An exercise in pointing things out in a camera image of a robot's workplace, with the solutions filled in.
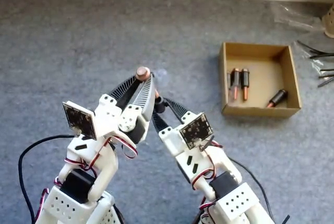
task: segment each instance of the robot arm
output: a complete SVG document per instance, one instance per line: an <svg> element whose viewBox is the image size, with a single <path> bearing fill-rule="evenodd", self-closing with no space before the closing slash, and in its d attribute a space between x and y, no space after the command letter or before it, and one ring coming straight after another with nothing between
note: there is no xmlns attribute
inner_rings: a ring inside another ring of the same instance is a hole
<svg viewBox="0 0 334 224"><path fill-rule="evenodd" d="M213 131L203 113L195 114L171 99L159 98L153 124L160 139L194 190L201 190L209 203L203 214L215 224L274 224L222 146L213 140ZM159 115L166 107L180 121L172 128Z"/></svg>
<svg viewBox="0 0 334 224"><path fill-rule="evenodd" d="M122 223L114 198L105 189L118 170L115 145L120 143L136 155L136 145L146 138L155 88L152 74L144 69L144 73L137 71L110 93L103 94L94 111L71 101L63 103L76 137L68 145L66 163L36 223ZM141 84L134 102L129 104Z"/></svg>

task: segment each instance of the open cardboard box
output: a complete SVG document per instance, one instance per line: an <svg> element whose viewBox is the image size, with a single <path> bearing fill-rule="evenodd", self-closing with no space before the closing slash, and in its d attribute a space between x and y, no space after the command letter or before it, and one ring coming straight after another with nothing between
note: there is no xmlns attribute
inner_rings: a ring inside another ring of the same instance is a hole
<svg viewBox="0 0 334 224"><path fill-rule="evenodd" d="M222 113L226 115L290 117L302 107L291 48L286 45L223 43L220 50ZM249 70L248 100L242 90L237 100L229 91L227 72ZM288 98L275 108L266 108L278 90L285 89Z"/></svg>

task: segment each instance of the plastic bag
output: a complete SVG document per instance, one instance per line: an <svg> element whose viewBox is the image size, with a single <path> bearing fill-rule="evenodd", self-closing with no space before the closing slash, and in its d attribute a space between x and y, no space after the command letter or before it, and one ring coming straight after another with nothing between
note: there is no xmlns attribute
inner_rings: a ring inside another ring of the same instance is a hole
<svg viewBox="0 0 334 224"><path fill-rule="evenodd" d="M274 21L307 31L325 31L320 17L309 14L309 6L303 3L271 2Z"/></svg>

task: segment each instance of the gray carpet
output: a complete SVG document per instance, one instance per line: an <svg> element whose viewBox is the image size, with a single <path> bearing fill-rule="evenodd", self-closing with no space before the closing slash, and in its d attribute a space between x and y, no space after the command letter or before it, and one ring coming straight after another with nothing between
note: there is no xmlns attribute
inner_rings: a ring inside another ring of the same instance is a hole
<svg viewBox="0 0 334 224"><path fill-rule="evenodd" d="M334 84L317 89L308 61L295 52L303 109L288 120L224 118L217 54L223 41L290 44L305 31L275 23L270 3L247 0L0 0L2 178L0 223L28 223L17 161L33 141L71 133L62 101L94 108L100 95L140 64L154 70L161 93L205 111L226 152L264 185L277 223L332 223ZM323 13L328 5L309 5ZM331 48L326 37L309 37ZM170 114L166 119L174 126ZM63 165L68 140L35 148L24 160L37 209ZM190 223L194 192L153 129L109 185L129 224ZM261 193L243 171L257 195Z"/></svg>

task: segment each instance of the circuit board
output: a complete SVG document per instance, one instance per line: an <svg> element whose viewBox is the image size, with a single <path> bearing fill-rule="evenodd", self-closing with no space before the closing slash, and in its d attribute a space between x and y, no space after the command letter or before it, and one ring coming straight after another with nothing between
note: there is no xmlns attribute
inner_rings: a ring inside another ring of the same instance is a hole
<svg viewBox="0 0 334 224"><path fill-rule="evenodd" d="M204 113L180 130L189 149L195 147L195 142L208 138L212 133L212 128Z"/></svg>
<svg viewBox="0 0 334 224"><path fill-rule="evenodd" d="M63 106L69 127L72 129L75 127L81 130L83 135L96 140L92 115L71 107L66 103L63 103Z"/></svg>

